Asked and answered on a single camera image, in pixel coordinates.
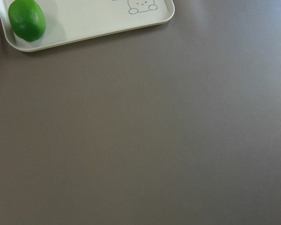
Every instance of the tray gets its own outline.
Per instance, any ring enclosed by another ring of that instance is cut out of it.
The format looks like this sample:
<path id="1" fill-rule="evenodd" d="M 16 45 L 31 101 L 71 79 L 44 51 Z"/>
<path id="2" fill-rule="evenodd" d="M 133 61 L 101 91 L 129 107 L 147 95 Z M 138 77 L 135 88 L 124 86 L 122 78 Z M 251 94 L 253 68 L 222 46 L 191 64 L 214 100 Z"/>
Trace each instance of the tray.
<path id="1" fill-rule="evenodd" d="M 8 8 L 13 1 L 0 0 L 0 19 L 8 43 L 22 52 L 165 23 L 175 11 L 172 0 L 36 0 L 47 27 L 39 40 L 29 43 L 11 28 Z"/>

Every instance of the printed design on tray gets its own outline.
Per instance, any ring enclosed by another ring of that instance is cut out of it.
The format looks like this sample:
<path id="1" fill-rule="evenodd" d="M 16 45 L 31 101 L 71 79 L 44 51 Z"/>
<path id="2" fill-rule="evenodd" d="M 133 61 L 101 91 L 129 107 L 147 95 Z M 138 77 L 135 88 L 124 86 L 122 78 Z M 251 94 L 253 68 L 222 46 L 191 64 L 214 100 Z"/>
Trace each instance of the printed design on tray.
<path id="1" fill-rule="evenodd" d="M 130 7 L 129 13 L 132 15 L 156 10 L 158 8 L 154 0 L 128 0 L 128 5 Z"/>

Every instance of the cartoon bear drawing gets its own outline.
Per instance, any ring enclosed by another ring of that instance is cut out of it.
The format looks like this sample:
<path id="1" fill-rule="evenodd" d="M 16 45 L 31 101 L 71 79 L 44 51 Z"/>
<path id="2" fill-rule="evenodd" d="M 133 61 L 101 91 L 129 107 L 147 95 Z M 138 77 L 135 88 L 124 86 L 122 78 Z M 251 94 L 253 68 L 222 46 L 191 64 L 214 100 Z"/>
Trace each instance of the cartoon bear drawing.
<path id="1" fill-rule="evenodd" d="M 155 5 L 154 0 L 128 0 L 128 5 L 130 7 L 130 14 L 142 13 L 157 9 L 157 5 Z"/>

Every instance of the table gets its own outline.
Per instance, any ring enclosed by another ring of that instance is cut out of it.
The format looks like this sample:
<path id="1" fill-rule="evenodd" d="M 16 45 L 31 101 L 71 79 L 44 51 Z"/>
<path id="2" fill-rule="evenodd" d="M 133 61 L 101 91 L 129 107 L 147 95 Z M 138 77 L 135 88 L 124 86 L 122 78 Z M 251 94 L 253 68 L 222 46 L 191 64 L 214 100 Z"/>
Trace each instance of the table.
<path id="1" fill-rule="evenodd" d="M 23 53 L 0 23 L 0 225 L 281 225 L 281 0 Z"/>

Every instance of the bear face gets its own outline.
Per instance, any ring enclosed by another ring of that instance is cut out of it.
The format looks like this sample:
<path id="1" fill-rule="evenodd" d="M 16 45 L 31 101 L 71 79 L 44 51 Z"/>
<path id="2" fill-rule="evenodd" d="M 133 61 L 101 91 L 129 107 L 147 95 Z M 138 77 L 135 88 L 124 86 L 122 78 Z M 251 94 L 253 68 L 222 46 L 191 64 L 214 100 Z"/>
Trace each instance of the bear face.
<path id="1" fill-rule="evenodd" d="M 157 5 L 155 5 L 154 0 L 128 0 L 128 5 L 130 7 L 130 14 L 147 12 L 157 9 Z"/>

